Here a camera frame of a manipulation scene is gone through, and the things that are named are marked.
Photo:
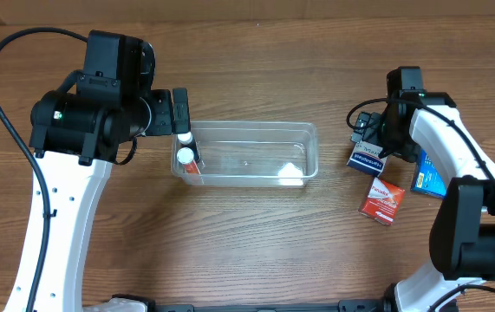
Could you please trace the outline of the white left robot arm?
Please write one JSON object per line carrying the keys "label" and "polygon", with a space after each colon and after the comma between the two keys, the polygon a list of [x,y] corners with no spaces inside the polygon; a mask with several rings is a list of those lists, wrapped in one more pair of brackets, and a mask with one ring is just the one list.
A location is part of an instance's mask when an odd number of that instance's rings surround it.
{"label": "white left robot arm", "polygon": [[29,222],[8,311],[81,311],[96,208],[122,143],[188,133],[187,92],[155,90],[152,45],[91,31],[81,69],[32,108],[18,146],[33,170]]}

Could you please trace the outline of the white blue medicine box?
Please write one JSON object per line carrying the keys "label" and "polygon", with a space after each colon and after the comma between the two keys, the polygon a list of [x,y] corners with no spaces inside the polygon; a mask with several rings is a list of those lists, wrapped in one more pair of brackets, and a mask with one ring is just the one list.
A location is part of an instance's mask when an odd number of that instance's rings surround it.
{"label": "white blue medicine box", "polygon": [[386,157],[379,157],[381,152],[382,148],[380,146],[363,140],[359,141],[355,143],[354,149],[348,158],[347,166],[373,177],[378,177],[383,173],[387,163]]}

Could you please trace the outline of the red Panadol box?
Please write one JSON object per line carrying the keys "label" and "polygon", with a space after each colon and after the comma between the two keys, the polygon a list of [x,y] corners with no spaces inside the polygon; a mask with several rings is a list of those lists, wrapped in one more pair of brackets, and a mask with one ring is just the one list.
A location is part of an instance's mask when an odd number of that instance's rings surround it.
{"label": "red Panadol box", "polygon": [[405,190],[382,179],[374,178],[358,212],[384,225],[394,222]]}

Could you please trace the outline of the dark bottle white cap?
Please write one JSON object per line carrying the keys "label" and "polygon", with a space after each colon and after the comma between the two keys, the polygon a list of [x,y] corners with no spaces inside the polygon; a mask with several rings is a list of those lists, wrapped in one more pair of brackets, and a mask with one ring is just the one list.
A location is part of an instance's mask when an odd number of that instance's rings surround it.
{"label": "dark bottle white cap", "polygon": [[182,147],[187,147],[192,150],[194,155],[194,160],[198,164],[201,161],[201,157],[193,134],[191,132],[181,133],[177,135],[177,139]]}

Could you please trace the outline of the orange tube white cap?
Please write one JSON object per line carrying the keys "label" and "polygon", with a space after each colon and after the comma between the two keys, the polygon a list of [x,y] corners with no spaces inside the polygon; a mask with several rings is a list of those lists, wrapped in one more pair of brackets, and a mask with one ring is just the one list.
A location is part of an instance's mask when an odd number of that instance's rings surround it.
{"label": "orange tube white cap", "polygon": [[199,167],[195,160],[195,154],[189,147],[182,147],[176,153],[177,161],[183,166],[188,174],[200,174]]}

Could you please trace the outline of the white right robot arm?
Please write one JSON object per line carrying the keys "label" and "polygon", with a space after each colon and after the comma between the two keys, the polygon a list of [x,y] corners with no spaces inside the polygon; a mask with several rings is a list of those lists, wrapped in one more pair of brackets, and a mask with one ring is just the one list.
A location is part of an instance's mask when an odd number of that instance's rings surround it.
{"label": "white right robot arm", "polygon": [[454,100],[425,89],[418,67],[388,73],[381,113],[353,107],[346,118],[355,147],[348,165],[374,177],[361,214],[390,224],[402,191],[380,180],[386,159],[426,155],[445,187],[429,235],[429,258],[380,299],[342,300],[341,311],[454,311],[469,289],[493,292],[495,163],[466,130]]}

